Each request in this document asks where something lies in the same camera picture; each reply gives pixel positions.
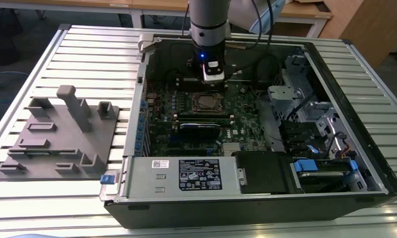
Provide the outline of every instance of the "blue latch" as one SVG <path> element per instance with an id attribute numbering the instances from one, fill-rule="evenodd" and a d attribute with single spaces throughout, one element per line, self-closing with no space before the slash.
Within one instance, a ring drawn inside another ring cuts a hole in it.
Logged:
<path id="1" fill-rule="evenodd" d="M 358 166 L 358 163 L 356 163 L 355 160 L 351 160 L 350 164 L 351 164 L 351 167 L 352 167 L 352 171 L 359 170 L 359 166 Z"/>
<path id="2" fill-rule="evenodd" d="M 115 175 L 102 175 L 100 184 L 115 184 Z"/>
<path id="3" fill-rule="evenodd" d="M 319 150 L 312 145 L 307 145 L 307 146 L 311 149 L 314 154 L 319 154 Z"/>
<path id="4" fill-rule="evenodd" d="M 296 172 L 312 172 L 318 171 L 315 160 L 298 160 L 295 162 Z"/>

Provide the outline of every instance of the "table leg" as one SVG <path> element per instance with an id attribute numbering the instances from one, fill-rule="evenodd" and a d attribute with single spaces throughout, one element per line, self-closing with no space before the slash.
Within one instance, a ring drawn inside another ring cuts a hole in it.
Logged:
<path id="1" fill-rule="evenodd" d="M 140 9 L 131 9 L 134 28 L 144 28 L 143 12 Z"/>
<path id="2" fill-rule="evenodd" d="M 316 20 L 316 23 L 312 25 L 311 30 L 307 34 L 307 37 L 318 38 L 319 34 L 322 33 L 322 31 L 324 29 L 326 23 L 327 23 L 327 19 Z"/>
<path id="3" fill-rule="evenodd" d="M 46 19 L 46 10 L 36 10 L 35 12 L 42 20 Z"/>

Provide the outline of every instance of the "slotted metal table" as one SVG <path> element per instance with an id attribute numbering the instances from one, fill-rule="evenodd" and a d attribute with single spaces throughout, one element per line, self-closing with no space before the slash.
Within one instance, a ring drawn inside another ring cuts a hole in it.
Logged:
<path id="1" fill-rule="evenodd" d="M 58 31 L 31 76 L 0 122 L 0 164 L 31 112 L 30 98 L 51 97 L 62 84 L 75 85 L 90 105 L 112 101 L 122 108 L 108 169 L 120 169 L 130 109 L 140 64 L 142 33 L 179 35 L 180 31 L 71 26 Z M 234 38 L 256 38 L 232 34 Z M 312 42 L 397 175 L 397 99 L 354 45 L 342 40 L 275 37 Z M 0 237 L 43 234 L 60 237 L 397 237 L 397 202 L 367 208 L 334 221 L 187 229 L 127 230 L 99 199 L 99 181 L 0 181 Z"/>

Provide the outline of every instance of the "power supply label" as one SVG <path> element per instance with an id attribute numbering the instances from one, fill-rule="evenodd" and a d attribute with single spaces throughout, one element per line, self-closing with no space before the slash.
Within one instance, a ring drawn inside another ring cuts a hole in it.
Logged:
<path id="1" fill-rule="evenodd" d="M 180 190 L 222 190 L 219 160 L 180 160 Z"/>

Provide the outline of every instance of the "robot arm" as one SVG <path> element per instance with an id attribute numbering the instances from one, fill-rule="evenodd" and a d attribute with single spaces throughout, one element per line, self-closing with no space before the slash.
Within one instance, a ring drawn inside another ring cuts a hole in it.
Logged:
<path id="1" fill-rule="evenodd" d="M 226 25 L 230 0 L 191 0 L 194 65 L 206 83 L 224 80 Z"/>
<path id="2" fill-rule="evenodd" d="M 255 0 L 262 21 L 263 34 L 271 30 L 270 0 Z M 195 53 L 192 65 L 203 74 L 207 84 L 226 79 L 224 52 L 226 27 L 231 23 L 259 33 L 259 17 L 251 0 L 191 0 L 192 39 Z M 275 19 L 279 17 L 286 0 L 272 0 Z"/>

